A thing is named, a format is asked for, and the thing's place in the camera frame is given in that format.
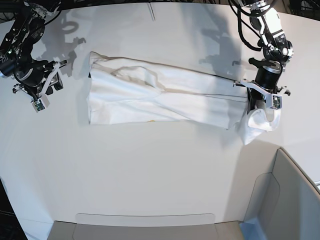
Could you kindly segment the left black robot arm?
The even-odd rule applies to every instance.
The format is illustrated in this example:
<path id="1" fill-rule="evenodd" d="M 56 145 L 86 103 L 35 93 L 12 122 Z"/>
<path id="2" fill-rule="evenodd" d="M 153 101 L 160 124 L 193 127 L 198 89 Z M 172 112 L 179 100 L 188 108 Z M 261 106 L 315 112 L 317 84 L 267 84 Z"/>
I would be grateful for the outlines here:
<path id="1" fill-rule="evenodd" d="M 229 0 L 228 4 L 237 17 L 239 37 L 249 49 L 263 52 L 264 58 L 250 58 L 249 64 L 257 68 L 253 81 L 242 80 L 239 84 L 247 90 L 247 112 L 258 108 L 264 102 L 265 107 L 272 110 L 282 108 L 284 90 L 277 83 L 285 71 L 287 63 L 294 55 L 293 45 L 287 40 L 281 25 L 278 12 L 274 9 L 276 1 L 266 0 Z M 251 45 L 244 37 L 242 25 L 245 25 L 258 36 L 257 47 Z"/>

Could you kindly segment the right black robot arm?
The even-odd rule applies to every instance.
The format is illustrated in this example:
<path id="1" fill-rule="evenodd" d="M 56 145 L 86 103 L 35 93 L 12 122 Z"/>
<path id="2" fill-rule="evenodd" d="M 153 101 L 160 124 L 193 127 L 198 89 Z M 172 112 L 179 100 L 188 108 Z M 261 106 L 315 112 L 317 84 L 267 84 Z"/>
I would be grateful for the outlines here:
<path id="1" fill-rule="evenodd" d="M 33 46 L 42 38 L 51 16 L 54 20 L 61 14 L 61 0 L 4 0 L 1 13 L 12 12 L 14 22 L 0 44 L 0 75 L 13 77 L 17 84 L 13 93 L 23 91 L 31 97 L 34 105 L 45 104 L 54 90 L 63 89 L 59 69 L 67 60 L 35 60 Z"/>

